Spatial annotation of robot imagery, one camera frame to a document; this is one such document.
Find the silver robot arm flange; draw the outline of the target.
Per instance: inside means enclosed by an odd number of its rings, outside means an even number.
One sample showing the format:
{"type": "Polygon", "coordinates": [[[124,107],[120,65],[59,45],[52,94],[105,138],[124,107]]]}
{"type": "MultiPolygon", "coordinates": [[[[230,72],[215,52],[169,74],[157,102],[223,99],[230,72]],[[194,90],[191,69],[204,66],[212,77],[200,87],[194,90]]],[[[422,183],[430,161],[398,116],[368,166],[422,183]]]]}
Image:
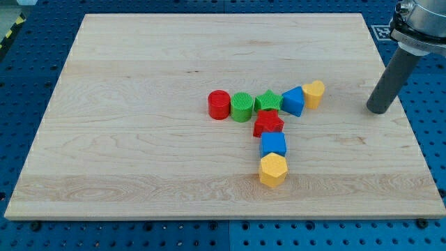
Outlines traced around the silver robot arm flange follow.
{"type": "Polygon", "coordinates": [[[445,0],[400,0],[390,38],[406,47],[445,56],[445,0]]]}

